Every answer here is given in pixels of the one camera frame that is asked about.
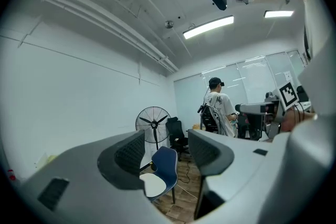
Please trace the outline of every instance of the wooden floor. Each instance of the wooden floor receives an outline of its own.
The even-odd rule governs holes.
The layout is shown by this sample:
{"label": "wooden floor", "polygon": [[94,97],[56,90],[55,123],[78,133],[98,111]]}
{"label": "wooden floor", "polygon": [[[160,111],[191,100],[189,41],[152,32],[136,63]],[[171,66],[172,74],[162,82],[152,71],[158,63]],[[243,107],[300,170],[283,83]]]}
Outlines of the wooden floor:
{"label": "wooden floor", "polygon": [[[181,180],[185,182],[189,181],[186,177],[188,169],[190,169],[188,173],[190,182],[184,183]],[[148,167],[141,173],[144,174],[152,172],[153,170]],[[177,184],[198,198],[198,192],[201,185],[201,175],[199,174],[199,171],[189,154],[182,153],[181,161],[177,163],[177,173],[180,179],[177,181]],[[197,199],[188,194],[178,185],[175,186],[175,204],[173,204],[172,192],[168,191],[167,194],[153,201],[153,205],[173,223],[188,223],[194,220]]]}

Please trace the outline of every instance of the chair leg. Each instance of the chair leg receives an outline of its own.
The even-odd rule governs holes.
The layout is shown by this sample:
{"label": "chair leg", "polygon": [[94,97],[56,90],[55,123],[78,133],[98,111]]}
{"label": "chair leg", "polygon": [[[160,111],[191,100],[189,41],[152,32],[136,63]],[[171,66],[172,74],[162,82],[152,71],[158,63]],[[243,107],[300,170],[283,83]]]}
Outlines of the chair leg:
{"label": "chair leg", "polygon": [[172,194],[173,194],[173,204],[175,203],[175,190],[174,187],[172,188]]}

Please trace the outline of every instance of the ceiling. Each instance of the ceiling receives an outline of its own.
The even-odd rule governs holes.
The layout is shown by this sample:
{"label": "ceiling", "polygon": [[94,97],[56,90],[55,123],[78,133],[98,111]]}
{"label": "ceiling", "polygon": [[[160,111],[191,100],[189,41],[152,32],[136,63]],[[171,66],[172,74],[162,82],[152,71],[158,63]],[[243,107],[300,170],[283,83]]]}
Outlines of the ceiling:
{"label": "ceiling", "polygon": [[[137,30],[169,59],[181,67],[185,59],[196,61],[200,54],[211,55],[232,46],[265,38],[289,38],[303,27],[303,2],[290,0],[256,0],[245,5],[228,0],[228,8],[219,10],[211,0],[92,0]],[[265,19],[265,10],[289,9],[290,18]],[[189,40],[183,36],[193,24],[200,25],[234,15],[232,25],[209,31]],[[165,21],[174,21],[172,29]]]}

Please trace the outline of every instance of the black cap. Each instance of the black cap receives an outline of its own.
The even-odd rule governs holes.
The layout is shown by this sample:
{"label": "black cap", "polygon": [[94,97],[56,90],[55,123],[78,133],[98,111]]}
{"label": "black cap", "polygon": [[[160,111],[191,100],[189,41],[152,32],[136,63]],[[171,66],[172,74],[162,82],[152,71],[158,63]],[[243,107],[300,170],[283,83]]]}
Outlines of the black cap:
{"label": "black cap", "polygon": [[224,82],[222,82],[222,81],[220,80],[220,78],[216,78],[216,77],[211,78],[211,79],[209,80],[209,85],[210,85],[210,84],[221,84],[221,86],[224,86]]}

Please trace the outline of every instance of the black fan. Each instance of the black fan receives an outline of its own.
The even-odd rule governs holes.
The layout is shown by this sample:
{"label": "black fan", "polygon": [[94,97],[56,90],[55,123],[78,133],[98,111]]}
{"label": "black fan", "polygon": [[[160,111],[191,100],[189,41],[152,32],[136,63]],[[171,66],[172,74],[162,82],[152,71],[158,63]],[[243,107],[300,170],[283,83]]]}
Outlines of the black fan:
{"label": "black fan", "polygon": [[135,121],[135,129],[145,130],[145,141],[155,143],[156,149],[159,149],[158,143],[167,139],[166,122],[170,118],[167,111],[158,106],[150,106],[141,111]]}

